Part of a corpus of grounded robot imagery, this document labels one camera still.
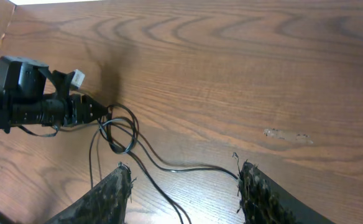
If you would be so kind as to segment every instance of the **robotic arm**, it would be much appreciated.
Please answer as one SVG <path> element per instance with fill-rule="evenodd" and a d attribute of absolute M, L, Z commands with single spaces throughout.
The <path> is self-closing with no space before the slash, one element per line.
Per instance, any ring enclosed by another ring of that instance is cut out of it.
<path fill-rule="evenodd" d="M 70 90 L 77 90 L 84 77 L 79 70 L 52 73 L 48 65 L 36 60 L 1 57 L 0 129 L 9 133 L 11 127 L 18 126 L 29 132 L 22 125 L 42 124 L 58 130 L 107 115 L 107 108 L 88 95 L 70 95 Z M 52 82 L 55 93 L 44 94 L 46 79 Z"/>

